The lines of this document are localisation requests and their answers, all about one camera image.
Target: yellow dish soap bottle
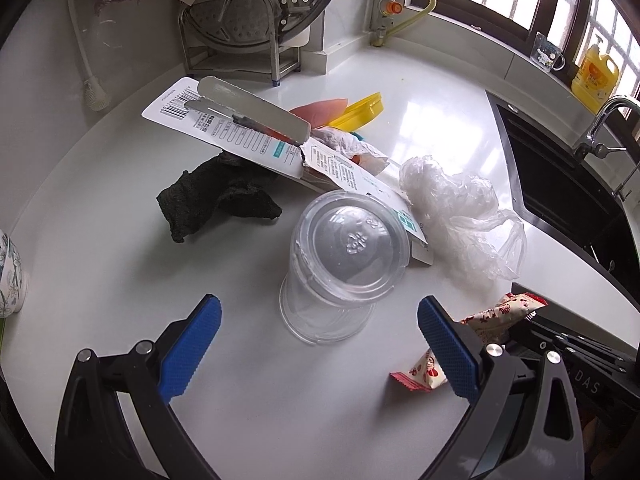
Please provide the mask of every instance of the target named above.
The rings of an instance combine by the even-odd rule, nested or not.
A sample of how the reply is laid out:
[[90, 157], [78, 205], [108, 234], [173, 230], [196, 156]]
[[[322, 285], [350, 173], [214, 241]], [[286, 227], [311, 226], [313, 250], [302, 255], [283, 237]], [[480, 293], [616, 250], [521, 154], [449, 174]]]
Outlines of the yellow dish soap bottle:
[[592, 44], [584, 55], [577, 75], [571, 83], [574, 95], [594, 114], [611, 96], [618, 84], [620, 69], [609, 54], [600, 54], [599, 44], [602, 38], [596, 36], [597, 43]]

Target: barcode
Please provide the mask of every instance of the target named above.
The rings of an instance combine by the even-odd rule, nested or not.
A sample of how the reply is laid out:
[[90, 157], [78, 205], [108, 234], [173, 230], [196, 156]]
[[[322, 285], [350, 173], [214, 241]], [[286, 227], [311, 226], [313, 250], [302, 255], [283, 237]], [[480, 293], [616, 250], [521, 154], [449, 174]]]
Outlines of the barcode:
[[160, 108], [160, 112], [181, 121], [189, 113], [187, 108], [184, 107], [185, 102], [197, 100], [199, 98], [200, 96], [197, 92], [194, 92], [190, 88], [184, 89], [176, 97]]

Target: mug handle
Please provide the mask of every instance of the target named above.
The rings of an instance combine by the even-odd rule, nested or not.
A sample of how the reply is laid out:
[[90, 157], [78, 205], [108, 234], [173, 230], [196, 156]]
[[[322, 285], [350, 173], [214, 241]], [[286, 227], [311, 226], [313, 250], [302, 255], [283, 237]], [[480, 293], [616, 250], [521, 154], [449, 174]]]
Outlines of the mug handle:
[[[558, 62], [559, 59], [562, 60], [562, 64], [560, 66], [556, 66], [556, 63]], [[556, 62], [553, 64], [551, 68], [553, 70], [562, 70], [565, 65], [566, 65], [566, 59], [564, 58], [564, 54], [558, 54], [558, 57], [556, 58]]]

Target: kitchen sink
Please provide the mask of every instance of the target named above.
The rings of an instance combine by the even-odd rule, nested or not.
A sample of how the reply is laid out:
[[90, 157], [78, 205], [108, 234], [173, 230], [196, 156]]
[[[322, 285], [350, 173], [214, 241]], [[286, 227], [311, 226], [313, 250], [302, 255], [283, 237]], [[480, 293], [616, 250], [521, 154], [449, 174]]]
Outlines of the kitchen sink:
[[507, 102], [488, 97], [514, 210], [590, 264], [640, 311], [640, 264], [622, 202], [572, 157], [568, 145]]

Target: chrome faucet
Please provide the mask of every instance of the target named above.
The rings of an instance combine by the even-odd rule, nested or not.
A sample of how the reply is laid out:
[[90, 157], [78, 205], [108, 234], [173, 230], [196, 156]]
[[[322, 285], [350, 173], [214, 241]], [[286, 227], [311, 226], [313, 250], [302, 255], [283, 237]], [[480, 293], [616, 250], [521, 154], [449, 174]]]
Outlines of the chrome faucet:
[[593, 153], [593, 155], [598, 158], [605, 158], [612, 152], [626, 152], [626, 148], [610, 148], [600, 142], [596, 143], [596, 136], [598, 135], [600, 127], [604, 124], [604, 121], [606, 121], [607, 117], [615, 110], [623, 107], [631, 108], [640, 114], [640, 101], [637, 99], [625, 95], [610, 97], [607, 102], [602, 105], [602, 108], [596, 114], [593, 123], [587, 128], [587, 131], [584, 132], [572, 146], [572, 152], [578, 162], [584, 160], [584, 157], [587, 156], [588, 153]]

